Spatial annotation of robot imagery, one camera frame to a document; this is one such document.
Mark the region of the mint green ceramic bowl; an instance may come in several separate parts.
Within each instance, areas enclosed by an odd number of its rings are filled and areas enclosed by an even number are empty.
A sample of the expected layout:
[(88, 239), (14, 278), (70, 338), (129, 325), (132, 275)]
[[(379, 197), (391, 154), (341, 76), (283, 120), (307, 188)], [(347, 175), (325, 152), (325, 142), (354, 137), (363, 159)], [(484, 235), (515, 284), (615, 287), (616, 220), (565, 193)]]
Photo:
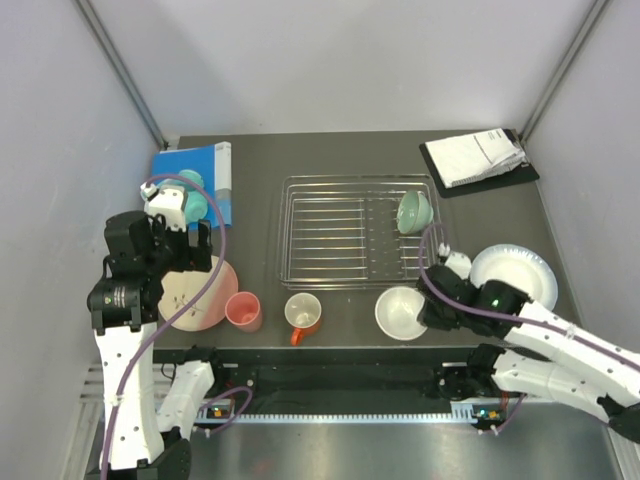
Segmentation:
[(408, 191), (402, 197), (396, 225), (401, 235), (416, 234), (424, 230), (434, 218), (434, 209), (421, 191)]

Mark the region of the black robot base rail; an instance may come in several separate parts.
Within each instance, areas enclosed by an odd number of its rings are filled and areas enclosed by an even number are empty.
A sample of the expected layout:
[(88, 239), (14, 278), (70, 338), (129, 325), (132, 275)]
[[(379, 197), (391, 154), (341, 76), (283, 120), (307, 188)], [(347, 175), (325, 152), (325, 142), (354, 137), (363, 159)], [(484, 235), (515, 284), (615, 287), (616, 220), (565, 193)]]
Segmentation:
[(289, 395), (401, 392), (434, 401), (499, 398), (488, 373), (471, 365), (465, 348), (281, 348), (156, 350), (156, 363), (180, 365), (203, 355), (214, 374), (212, 391), (246, 386), (256, 400)]

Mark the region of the pink plate with leaf motif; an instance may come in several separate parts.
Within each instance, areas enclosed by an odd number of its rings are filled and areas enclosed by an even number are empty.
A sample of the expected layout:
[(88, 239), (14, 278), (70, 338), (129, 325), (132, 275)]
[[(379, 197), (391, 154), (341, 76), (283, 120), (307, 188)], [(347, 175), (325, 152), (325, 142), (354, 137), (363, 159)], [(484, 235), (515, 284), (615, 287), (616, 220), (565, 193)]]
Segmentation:
[[(164, 289), (158, 309), (164, 320), (173, 317), (210, 279), (209, 272), (170, 272), (162, 280)], [(214, 280), (203, 295), (174, 323), (175, 329), (197, 332), (216, 326), (226, 318), (225, 305), (239, 291), (233, 267), (224, 261)]]

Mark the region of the white paper stack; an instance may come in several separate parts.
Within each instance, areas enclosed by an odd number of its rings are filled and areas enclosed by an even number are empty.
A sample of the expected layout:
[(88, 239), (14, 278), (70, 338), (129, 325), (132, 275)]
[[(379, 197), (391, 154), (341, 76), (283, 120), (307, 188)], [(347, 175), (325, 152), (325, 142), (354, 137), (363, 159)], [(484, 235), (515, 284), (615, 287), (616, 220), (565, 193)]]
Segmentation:
[(477, 183), (528, 162), (526, 153), (502, 128), (447, 137), (424, 144), (447, 189)]

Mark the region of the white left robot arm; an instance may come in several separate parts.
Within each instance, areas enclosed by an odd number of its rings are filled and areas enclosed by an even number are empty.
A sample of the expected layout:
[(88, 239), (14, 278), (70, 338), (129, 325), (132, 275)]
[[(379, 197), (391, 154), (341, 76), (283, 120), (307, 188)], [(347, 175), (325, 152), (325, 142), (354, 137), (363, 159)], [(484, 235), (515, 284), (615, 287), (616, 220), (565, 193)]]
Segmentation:
[(185, 351), (163, 403), (154, 394), (153, 345), (162, 280), (170, 272), (216, 278), (211, 227), (198, 223), (197, 241), (161, 214), (141, 210), (109, 218), (102, 275), (87, 297), (103, 374), (105, 432), (91, 479), (185, 479), (191, 468), (190, 436), (204, 396), (226, 387), (227, 374), (210, 348)]

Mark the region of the pink plastic cup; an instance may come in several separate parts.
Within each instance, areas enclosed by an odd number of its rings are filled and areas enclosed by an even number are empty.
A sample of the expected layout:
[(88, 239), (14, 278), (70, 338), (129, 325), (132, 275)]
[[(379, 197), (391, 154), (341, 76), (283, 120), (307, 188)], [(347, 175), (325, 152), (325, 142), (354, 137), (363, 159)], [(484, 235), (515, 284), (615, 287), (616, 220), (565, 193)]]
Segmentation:
[(251, 292), (237, 292), (225, 305), (227, 320), (246, 333), (254, 333), (262, 326), (262, 308), (259, 299)]

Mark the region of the white plate blue rim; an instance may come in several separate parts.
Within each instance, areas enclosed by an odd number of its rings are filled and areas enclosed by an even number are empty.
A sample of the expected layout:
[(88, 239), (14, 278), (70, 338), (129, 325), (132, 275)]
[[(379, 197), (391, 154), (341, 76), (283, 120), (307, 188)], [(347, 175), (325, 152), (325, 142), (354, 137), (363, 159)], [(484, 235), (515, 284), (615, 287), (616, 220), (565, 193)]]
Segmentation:
[(482, 286), (500, 280), (527, 293), (548, 310), (558, 299), (558, 283), (548, 263), (532, 250), (514, 244), (497, 244), (482, 250), (473, 260), (470, 280)]

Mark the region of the white bowl orange outside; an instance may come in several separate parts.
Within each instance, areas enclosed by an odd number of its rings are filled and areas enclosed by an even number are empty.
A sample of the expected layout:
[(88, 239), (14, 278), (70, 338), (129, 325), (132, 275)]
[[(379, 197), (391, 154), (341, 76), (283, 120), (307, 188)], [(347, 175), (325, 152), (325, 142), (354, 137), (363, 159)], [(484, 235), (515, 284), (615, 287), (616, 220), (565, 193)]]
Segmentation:
[(417, 289), (407, 286), (388, 288), (376, 301), (376, 323), (385, 335), (394, 340), (416, 340), (428, 330), (418, 320), (424, 305), (425, 297)]

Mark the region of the blue book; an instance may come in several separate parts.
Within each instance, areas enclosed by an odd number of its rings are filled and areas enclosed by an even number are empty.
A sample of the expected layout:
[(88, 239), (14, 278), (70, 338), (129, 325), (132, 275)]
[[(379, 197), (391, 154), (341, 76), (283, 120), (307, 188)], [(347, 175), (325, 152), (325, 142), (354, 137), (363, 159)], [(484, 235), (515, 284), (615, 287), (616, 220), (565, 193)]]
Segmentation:
[[(232, 226), (232, 145), (219, 142), (205, 147), (161, 152), (152, 161), (151, 175), (177, 174), (184, 169), (198, 172), (204, 179), (203, 189), (217, 204), (226, 227)], [(167, 179), (163, 183), (180, 185), (180, 181)], [(205, 220), (217, 228), (219, 222), (208, 203)], [(197, 222), (188, 224), (191, 229)]]

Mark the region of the orange ceramic mug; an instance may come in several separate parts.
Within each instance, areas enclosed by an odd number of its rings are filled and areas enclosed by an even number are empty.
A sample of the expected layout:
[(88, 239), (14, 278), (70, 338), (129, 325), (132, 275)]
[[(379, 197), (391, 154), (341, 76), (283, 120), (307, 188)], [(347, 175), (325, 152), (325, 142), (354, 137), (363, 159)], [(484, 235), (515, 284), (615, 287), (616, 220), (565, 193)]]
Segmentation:
[(285, 306), (286, 321), (293, 328), (290, 338), (292, 346), (314, 334), (321, 325), (322, 306), (319, 299), (311, 293), (300, 292), (291, 296)]

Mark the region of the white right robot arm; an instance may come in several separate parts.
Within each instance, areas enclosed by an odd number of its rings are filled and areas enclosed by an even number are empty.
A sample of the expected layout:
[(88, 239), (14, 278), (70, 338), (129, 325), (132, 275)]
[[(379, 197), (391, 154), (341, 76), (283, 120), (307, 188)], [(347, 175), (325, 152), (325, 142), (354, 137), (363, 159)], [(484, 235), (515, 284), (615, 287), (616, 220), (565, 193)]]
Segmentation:
[(420, 324), (494, 338), (463, 367), (445, 367), (441, 393), (459, 400), (526, 394), (581, 410), (631, 442), (639, 440), (639, 355), (568, 322), (499, 280), (474, 286), (451, 268), (420, 270)]

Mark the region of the black clipboard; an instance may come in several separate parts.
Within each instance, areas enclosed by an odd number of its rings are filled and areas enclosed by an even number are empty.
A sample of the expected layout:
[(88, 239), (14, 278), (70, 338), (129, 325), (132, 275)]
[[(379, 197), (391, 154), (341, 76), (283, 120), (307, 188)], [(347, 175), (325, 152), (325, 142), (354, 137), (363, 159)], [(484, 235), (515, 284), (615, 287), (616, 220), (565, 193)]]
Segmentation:
[(495, 128), (427, 141), (420, 152), (443, 198), (535, 182), (540, 175), (518, 136)]

